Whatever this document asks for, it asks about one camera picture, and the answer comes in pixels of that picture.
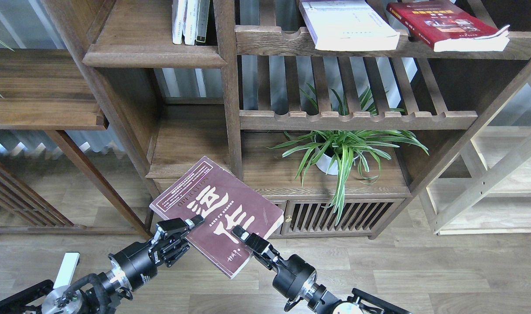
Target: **black robotic arm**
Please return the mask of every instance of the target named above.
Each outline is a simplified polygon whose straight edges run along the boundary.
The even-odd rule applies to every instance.
[[[293,254],[287,260],[283,259],[271,243],[257,234],[249,234],[240,225],[232,229],[232,234],[252,250],[254,257],[263,266],[277,273],[273,287],[288,299],[285,312],[301,300],[306,300],[308,308],[318,314],[411,314],[357,288],[352,290],[352,296],[343,301],[329,292],[323,284],[316,283],[316,269],[299,255]]]
[[[109,254],[112,269],[106,273],[89,274],[52,290],[52,281],[45,280],[0,302],[0,314],[114,314],[124,298],[132,300],[132,292],[148,283],[157,274],[157,267],[170,267],[190,248],[186,235],[204,222],[197,215],[183,221],[180,218],[156,224],[154,237],[145,243],[134,242],[116,254]],[[343,301],[323,284],[316,283],[316,270],[299,255],[287,260],[267,240],[249,234],[240,226],[232,234],[252,250],[255,258],[277,275],[273,286],[285,298],[285,312],[306,300],[317,314],[411,314],[371,294],[353,289],[353,295]],[[83,291],[86,284],[92,288]],[[31,302],[46,296],[41,306]]]

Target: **red book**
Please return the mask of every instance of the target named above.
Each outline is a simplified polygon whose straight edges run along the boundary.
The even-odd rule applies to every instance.
[[[204,223],[186,238],[231,279],[252,257],[230,233],[232,228],[241,225],[267,239],[283,222],[279,207],[207,157],[152,201],[150,208],[162,219],[204,217]]]
[[[509,25],[498,30],[448,0],[390,3],[387,10],[436,52],[504,51],[509,42]]]

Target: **white flower pot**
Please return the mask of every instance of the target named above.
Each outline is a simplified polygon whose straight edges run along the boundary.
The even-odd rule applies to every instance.
[[[332,157],[323,154],[322,157],[320,157],[320,159],[316,163],[316,167],[318,167],[318,169],[320,169],[323,173],[337,175],[337,171],[339,170],[337,167],[337,159],[334,161],[333,165],[331,165],[329,171],[327,169],[330,166],[331,159]]]

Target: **cabinet door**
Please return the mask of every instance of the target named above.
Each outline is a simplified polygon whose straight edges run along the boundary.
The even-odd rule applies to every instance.
[[[402,198],[350,199],[345,202],[339,224],[327,200],[288,201],[282,236],[339,236],[371,234],[383,216],[395,210]]]

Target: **potted plant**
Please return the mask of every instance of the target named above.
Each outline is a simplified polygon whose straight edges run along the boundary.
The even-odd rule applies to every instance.
[[[316,95],[315,89],[308,84],[311,91]],[[309,98],[311,103],[317,107],[315,97],[311,97],[304,90],[302,92]],[[332,88],[331,91],[337,97],[339,105],[337,108],[332,104],[332,110],[338,111],[341,115],[348,115],[349,109],[346,101]],[[360,96],[361,108],[363,111],[369,111],[376,115],[376,108],[372,100],[370,88],[367,88]],[[306,141],[302,145],[293,147],[285,151],[282,157],[287,157],[297,151],[305,151],[302,161],[295,175],[295,179],[302,174],[301,184],[304,184],[306,171],[312,165],[318,166],[326,174],[337,175],[337,186],[331,202],[327,207],[333,206],[334,213],[337,213],[335,224],[339,224],[343,213],[345,201],[345,182],[351,173],[353,166],[356,165],[359,175],[369,181],[365,184],[373,184],[381,176],[381,158],[390,160],[391,155],[381,150],[380,147],[399,147],[397,143],[405,143],[420,147],[425,153],[429,153],[427,147],[422,145],[415,134],[406,130],[357,130],[357,131],[320,131],[313,130],[308,134],[301,135],[295,140],[289,140],[281,143],[271,149],[289,147],[296,143]],[[371,167],[368,163],[367,156],[371,156],[378,164],[378,175],[366,177],[364,173],[370,172]]]

